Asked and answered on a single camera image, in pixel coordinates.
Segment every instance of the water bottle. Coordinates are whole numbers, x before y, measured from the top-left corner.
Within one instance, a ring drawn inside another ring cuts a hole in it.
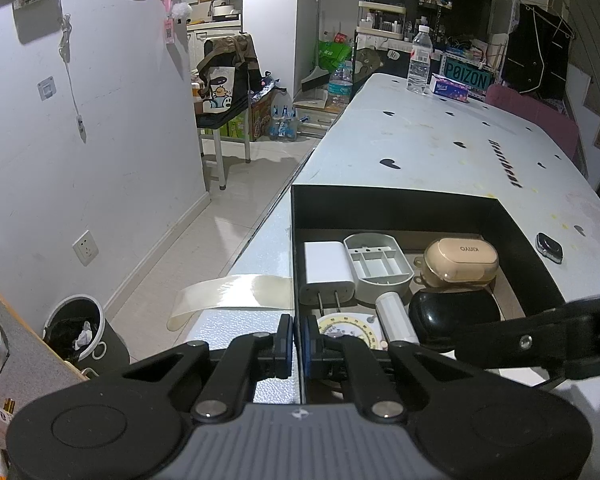
[[[282,110],[282,118],[280,119],[280,126],[278,127],[278,137],[284,139],[286,137],[286,130],[289,127],[289,112],[285,106]]]
[[[278,140],[278,131],[280,129],[280,116],[278,115],[278,107],[273,106],[271,110],[271,124],[269,125],[269,139]]]
[[[407,74],[407,90],[424,94],[429,79],[429,65],[433,45],[429,38],[429,27],[421,25],[419,31],[412,43],[409,73]]]
[[[329,104],[344,108],[351,99],[353,76],[351,75],[351,62],[343,61],[329,79]]]
[[[298,118],[296,117],[296,109],[291,112],[288,127],[286,128],[286,140],[296,140],[298,138]]]

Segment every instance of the adhesive tape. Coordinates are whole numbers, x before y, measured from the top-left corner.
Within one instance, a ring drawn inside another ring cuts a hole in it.
[[[175,332],[194,312],[206,308],[273,308],[293,310],[291,278],[236,274],[183,288],[173,303],[167,329]]]

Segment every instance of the soap dish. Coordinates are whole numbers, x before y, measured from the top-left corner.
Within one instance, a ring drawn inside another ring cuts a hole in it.
[[[358,233],[344,240],[356,283],[356,298],[374,304],[385,292],[403,296],[414,272],[398,242],[389,235]]]

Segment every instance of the cartoon duck print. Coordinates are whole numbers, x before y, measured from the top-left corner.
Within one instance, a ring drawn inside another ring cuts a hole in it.
[[[211,108],[222,108],[231,106],[231,96],[224,86],[227,79],[223,76],[215,77],[209,82],[211,86],[211,97],[204,99],[203,102],[209,103]]]
[[[214,101],[216,103],[214,108],[224,108],[231,105],[231,96],[224,86],[216,87],[214,90]]]

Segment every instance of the license plate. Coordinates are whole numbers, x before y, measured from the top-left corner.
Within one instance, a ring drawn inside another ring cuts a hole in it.
[[[480,70],[449,58],[446,59],[445,73],[443,75],[478,90],[486,90],[491,84],[493,77],[491,72]]]

